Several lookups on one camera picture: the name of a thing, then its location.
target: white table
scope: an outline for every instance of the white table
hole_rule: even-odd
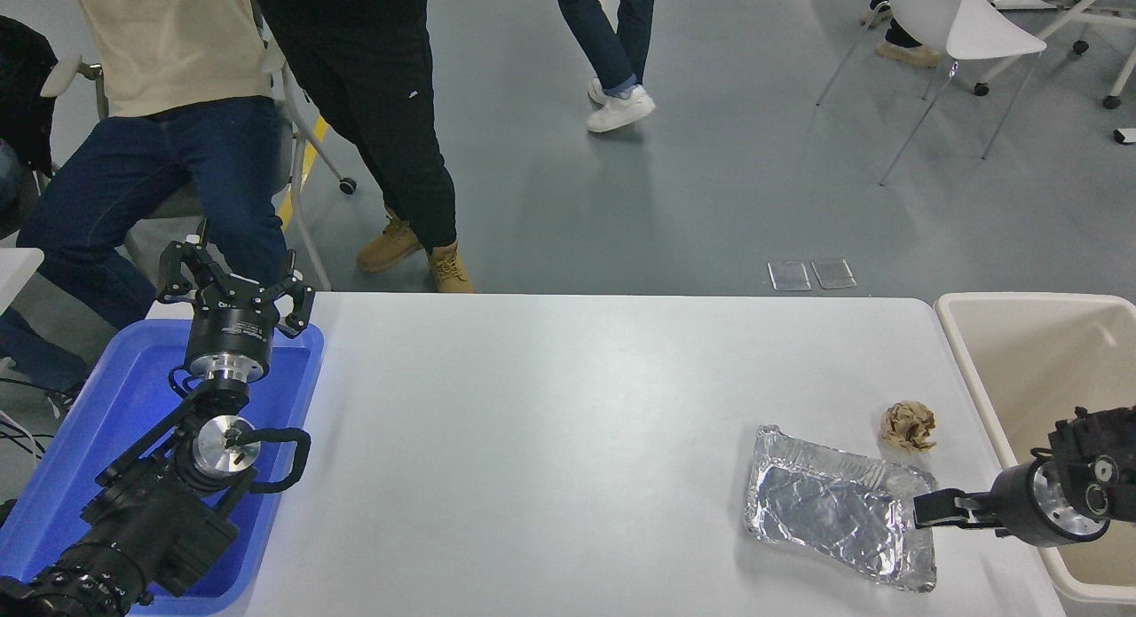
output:
[[[325,293],[312,322],[308,470],[225,615],[1063,615],[1036,550],[992,532],[936,530],[914,594],[742,527],[762,424],[989,487],[924,302]],[[905,399],[938,418],[922,458],[876,440]]]
[[[0,248],[0,314],[42,264],[43,250]]]

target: beige trash bin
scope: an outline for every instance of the beige trash bin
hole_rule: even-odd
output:
[[[1003,467],[1033,460],[1074,407],[1136,406],[1136,307],[1104,294],[952,293],[935,302]],[[1136,605],[1136,527],[1039,549],[1059,591],[1080,602]]]

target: tan boots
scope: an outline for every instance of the tan boots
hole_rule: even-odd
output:
[[[423,248],[418,236],[410,230],[410,222],[400,219],[391,211],[387,211],[387,216],[390,222],[382,235],[369,241],[356,257],[359,269],[364,272],[378,274],[392,269],[415,250]],[[474,282],[469,281],[457,242],[435,248],[429,253],[429,269],[438,293],[474,293]]]

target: beige sweater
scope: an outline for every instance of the beige sweater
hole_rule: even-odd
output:
[[[249,0],[78,0],[106,76],[111,116],[268,95]]]

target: jeans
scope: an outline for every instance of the jeans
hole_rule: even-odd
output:
[[[604,92],[611,95],[643,82],[654,0],[619,0],[618,31],[611,30],[600,0],[557,2]]]
[[[14,309],[0,315],[0,358],[6,356],[33,384],[57,391],[74,387],[86,375],[82,358],[40,337]]]
[[[357,147],[387,209],[410,222],[426,250],[453,244],[453,180],[434,133],[426,0],[401,2],[407,9],[396,17],[375,10],[382,23],[374,26],[296,18],[272,0],[260,6],[296,83]]]
[[[272,203],[278,160],[279,119],[262,95],[111,116],[56,173],[17,245],[43,250],[44,278],[123,328],[145,317],[157,292],[115,249],[193,181],[229,268],[270,284],[286,253]]]
[[[876,9],[876,6],[884,1],[886,0],[871,0],[871,3],[869,3],[868,7],[870,9]],[[892,18],[892,26],[888,26],[887,34],[884,35],[884,39],[896,47],[920,47],[919,40],[912,39],[911,34],[908,34],[908,32],[903,30],[903,26],[900,26],[900,23],[897,23],[895,18]]]

